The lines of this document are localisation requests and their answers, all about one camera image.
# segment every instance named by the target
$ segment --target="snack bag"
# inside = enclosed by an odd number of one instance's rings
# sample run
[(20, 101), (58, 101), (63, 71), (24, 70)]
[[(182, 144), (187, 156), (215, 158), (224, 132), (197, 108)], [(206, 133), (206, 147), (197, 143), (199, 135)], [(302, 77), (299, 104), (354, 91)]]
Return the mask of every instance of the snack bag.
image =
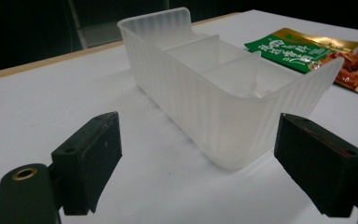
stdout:
[(325, 36), (306, 35), (282, 28), (271, 35), (245, 43), (250, 51), (261, 51), (261, 56), (300, 73), (308, 73), (336, 57), (344, 57), (335, 83), (358, 92), (358, 42)]

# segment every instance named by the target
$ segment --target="dark background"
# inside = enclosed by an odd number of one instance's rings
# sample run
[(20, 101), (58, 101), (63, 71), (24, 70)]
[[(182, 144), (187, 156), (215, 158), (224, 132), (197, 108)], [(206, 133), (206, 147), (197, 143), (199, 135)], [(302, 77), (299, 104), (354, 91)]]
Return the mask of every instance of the dark background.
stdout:
[[(73, 0), (73, 4), (80, 27), (187, 7), (192, 21), (258, 9), (358, 29), (358, 2), (327, 6), (321, 1)], [(67, 0), (0, 0), (0, 70), (81, 49)]]

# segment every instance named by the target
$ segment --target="wooden table edge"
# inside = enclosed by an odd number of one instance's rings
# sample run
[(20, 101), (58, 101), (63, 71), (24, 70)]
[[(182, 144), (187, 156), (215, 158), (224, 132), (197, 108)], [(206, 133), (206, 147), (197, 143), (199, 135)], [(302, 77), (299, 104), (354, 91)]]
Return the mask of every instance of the wooden table edge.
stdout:
[[(233, 15), (238, 14), (238, 13), (239, 12), (233, 12), (233, 13), (229, 13), (229, 14), (226, 14), (226, 15), (218, 16), (218, 17), (213, 17), (213, 18), (203, 20), (203, 21), (196, 21), (196, 22), (193, 22), (192, 24), (193, 25), (198, 25), (198, 24), (202, 24), (202, 23), (205, 23), (205, 22), (208, 22), (208, 21), (215, 21), (215, 20), (223, 19), (225, 17), (233, 16)], [(98, 47), (93, 47), (93, 48), (90, 48), (90, 49), (82, 49), (82, 50), (78, 50), (78, 51), (75, 51), (75, 52), (72, 52), (72, 53), (63, 54), (63, 55), (60, 55), (60, 56), (57, 56), (57, 57), (48, 58), (48, 59), (45, 59), (45, 60), (36, 61), (36, 62), (33, 62), (33, 63), (26, 63), (26, 64), (22, 64), (22, 65), (19, 65), (19, 66), (2, 69), (2, 70), (0, 70), (0, 77), (8, 77), (8, 76), (20, 73), (20, 72), (25, 72), (25, 71), (32, 70), (32, 69), (42, 67), (42, 66), (46, 66), (46, 65), (49, 65), (49, 64), (52, 64), (52, 63), (59, 63), (59, 62), (65, 61), (65, 60), (81, 57), (81, 56), (88, 55), (88, 54), (91, 54), (91, 53), (95, 53), (95, 52), (98, 52), (98, 51), (101, 51), (101, 50), (115, 48), (115, 47), (121, 46), (123, 44), (124, 44), (123, 41), (120, 40), (120, 41), (104, 44), (104, 45), (101, 45), (101, 46), (98, 46)]]

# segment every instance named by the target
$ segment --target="white table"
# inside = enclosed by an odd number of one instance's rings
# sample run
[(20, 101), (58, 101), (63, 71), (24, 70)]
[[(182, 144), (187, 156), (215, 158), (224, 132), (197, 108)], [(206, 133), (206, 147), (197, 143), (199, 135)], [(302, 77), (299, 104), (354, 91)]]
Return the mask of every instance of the white table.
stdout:
[[(283, 27), (358, 41), (358, 30), (250, 10), (194, 26), (243, 49)], [(239, 171), (211, 163), (136, 86), (124, 46), (0, 78), (0, 179), (50, 153), (94, 116), (117, 111), (123, 157), (95, 214), (62, 223), (357, 223), (319, 213), (272, 149)], [(310, 115), (358, 147), (358, 94), (332, 86)]]

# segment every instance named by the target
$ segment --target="plastic container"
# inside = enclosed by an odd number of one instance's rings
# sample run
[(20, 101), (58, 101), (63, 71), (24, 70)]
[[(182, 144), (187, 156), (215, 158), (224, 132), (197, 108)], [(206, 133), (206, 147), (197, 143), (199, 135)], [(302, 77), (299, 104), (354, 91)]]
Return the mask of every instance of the plastic container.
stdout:
[(273, 149), (282, 112), (307, 117), (343, 60), (301, 75), (197, 34), (184, 8), (118, 24), (137, 85), (217, 165), (240, 169)]

